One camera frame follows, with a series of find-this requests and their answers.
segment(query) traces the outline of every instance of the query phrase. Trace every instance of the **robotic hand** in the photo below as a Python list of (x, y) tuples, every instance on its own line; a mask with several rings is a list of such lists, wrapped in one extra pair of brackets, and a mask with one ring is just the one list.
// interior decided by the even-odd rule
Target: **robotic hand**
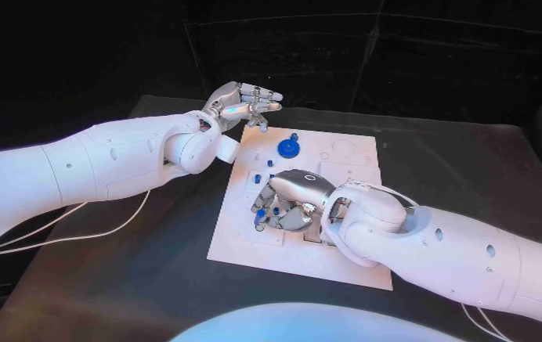
[(48, 145), (0, 152), (0, 235), (59, 207), (115, 200), (199, 174), (215, 157), (232, 163), (238, 142), (222, 135), (241, 119), (267, 131), (283, 96), (229, 82), (202, 111), (111, 121)]
[[(283, 217), (265, 215), (274, 197), (287, 210)], [(301, 232), (320, 223), (322, 240), (356, 264), (384, 264), (443, 297), (542, 321), (542, 244), (420, 206), (381, 185), (350, 180), (336, 188), (303, 170), (270, 179), (252, 212), (258, 231), (268, 226)]]

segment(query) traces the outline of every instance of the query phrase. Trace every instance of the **black background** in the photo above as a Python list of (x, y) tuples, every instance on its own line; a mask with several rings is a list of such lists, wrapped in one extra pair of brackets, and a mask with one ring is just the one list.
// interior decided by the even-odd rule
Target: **black background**
[[(124, 118), (144, 94), (206, 99), (231, 80), (284, 93), (286, 106), (516, 124), (532, 138), (541, 9), (542, 0), (3, 0), (0, 149)], [(0, 294), (33, 254), (0, 257)]]

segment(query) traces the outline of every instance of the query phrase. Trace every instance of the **white panel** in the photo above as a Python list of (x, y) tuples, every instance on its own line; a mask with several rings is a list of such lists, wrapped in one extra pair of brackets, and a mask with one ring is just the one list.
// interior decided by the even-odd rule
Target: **white panel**
[[(293, 133), (300, 137), (300, 155), (286, 159), (277, 146)], [(273, 167), (268, 167), (268, 160), (274, 162)], [(270, 128), (263, 133), (258, 128), (245, 127), (206, 258), (391, 290), (392, 279), (385, 266), (356, 265), (336, 247), (306, 242), (303, 233), (270, 227), (257, 232), (250, 211), (254, 199), (270, 174), (293, 168), (317, 174), (323, 169), (322, 175), (335, 181), (352, 175), (358, 180), (381, 184), (375, 138), (286, 128)], [(255, 174), (263, 175), (260, 184), (254, 183)]]

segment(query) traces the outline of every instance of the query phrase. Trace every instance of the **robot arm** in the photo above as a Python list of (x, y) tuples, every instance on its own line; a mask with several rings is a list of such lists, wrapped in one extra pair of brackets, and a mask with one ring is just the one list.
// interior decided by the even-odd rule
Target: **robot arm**
[(229, 82), (202, 111), (113, 121), (48, 145), (0, 152), (0, 235), (59, 207), (115, 200), (199, 174), (215, 157), (232, 163), (238, 142), (222, 135), (241, 119), (267, 130), (261, 113), (283, 96)]
[[(398, 193), (381, 185), (349, 181), (335, 188), (319, 175), (291, 170), (275, 175), (267, 188), (296, 205), (299, 221), (320, 222), (322, 240), (356, 264), (386, 265), (443, 297), (542, 321), (542, 244), (408, 198), (404, 207), (392, 196)], [(270, 192), (252, 206), (264, 210), (260, 214), (267, 214), (265, 196)], [(314, 208), (303, 207), (307, 203)], [(284, 222), (265, 215), (255, 221), (260, 229), (288, 230), (294, 224)]]

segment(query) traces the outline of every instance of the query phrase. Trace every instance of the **blue object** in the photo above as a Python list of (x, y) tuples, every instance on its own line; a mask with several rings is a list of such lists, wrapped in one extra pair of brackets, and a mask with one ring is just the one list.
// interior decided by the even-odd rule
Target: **blue object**
[(265, 217), (265, 210), (264, 209), (258, 210), (257, 216), (254, 217), (254, 225), (255, 226), (260, 225), (260, 219), (261, 219), (261, 217)]
[(284, 158), (294, 158), (300, 154), (300, 144), (297, 143), (297, 133), (293, 133), (290, 138), (283, 140), (278, 144), (278, 154)]

